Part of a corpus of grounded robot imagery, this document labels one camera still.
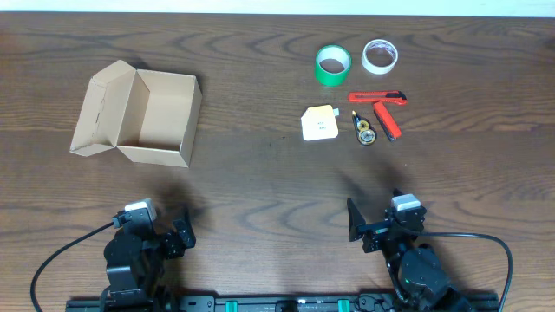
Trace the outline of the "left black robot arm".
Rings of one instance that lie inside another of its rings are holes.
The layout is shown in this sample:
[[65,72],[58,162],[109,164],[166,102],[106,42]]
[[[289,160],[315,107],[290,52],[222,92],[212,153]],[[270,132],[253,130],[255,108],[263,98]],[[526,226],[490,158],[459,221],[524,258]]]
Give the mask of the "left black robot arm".
[[196,244],[189,213],[162,234],[146,208],[122,211],[113,220],[118,231],[104,249],[109,286],[101,293],[99,310],[178,312],[176,297],[160,279],[165,261],[183,257]]

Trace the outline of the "brown cardboard box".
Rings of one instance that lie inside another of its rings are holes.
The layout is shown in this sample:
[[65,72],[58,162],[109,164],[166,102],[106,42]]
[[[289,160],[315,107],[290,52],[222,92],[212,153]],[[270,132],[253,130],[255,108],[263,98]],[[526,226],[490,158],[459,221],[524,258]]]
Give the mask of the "brown cardboard box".
[[118,60],[91,77],[70,152],[116,148],[135,163],[189,167],[201,101],[194,75]]

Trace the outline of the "beige clear tape roll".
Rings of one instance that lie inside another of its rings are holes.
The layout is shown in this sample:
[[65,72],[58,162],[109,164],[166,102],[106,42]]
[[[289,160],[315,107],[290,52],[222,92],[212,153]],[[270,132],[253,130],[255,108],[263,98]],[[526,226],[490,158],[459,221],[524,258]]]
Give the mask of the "beige clear tape roll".
[[[385,50],[389,56],[391,57],[391,62],[388,65],[378,66],[371,62],[368,58],[368,52],[372,49],[383,49]],[[396,46],[383,39],[375,39],[368,42],[362,51],[362,66],[371,74],[374,75],[385,75],[389,73],[396,65],[399,58],[398,50]]]

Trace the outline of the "yellow tape measure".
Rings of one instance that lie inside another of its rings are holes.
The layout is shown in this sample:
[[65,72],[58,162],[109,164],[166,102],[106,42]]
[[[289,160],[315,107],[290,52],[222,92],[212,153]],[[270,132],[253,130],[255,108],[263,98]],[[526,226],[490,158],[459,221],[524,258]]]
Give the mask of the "yellow tape measure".
[[334,139],[339,134],[336,118],[339,110],[330,104],[309,107],[301,117],[302,135],[305,141]]

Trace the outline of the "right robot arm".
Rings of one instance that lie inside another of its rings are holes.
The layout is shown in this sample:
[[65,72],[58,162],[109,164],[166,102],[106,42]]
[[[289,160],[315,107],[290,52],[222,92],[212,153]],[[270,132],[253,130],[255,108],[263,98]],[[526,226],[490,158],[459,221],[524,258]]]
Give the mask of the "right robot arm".
[[413,194],[394,191],[383,221],[368,224],[347,199],[349,241],[362,240],[366,253],[380,251],[400,305],[418,311],[474,311],[452,284],[433,248],[414,241],[422,235],[427,209]]

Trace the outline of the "green tape roll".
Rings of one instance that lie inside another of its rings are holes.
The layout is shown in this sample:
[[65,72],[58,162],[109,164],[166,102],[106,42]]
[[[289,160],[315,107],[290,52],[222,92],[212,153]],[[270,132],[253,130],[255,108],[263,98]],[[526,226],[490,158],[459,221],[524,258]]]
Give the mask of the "green tape roll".
[[[343,66],[343,70],[332,73],[322,66],[323,61],[337,61]],[[336,87],[345,81],[352,66],[350,53],[339,45],[326,45],[321,47],[315,59],[314,74],[316,79],[326,87]]]

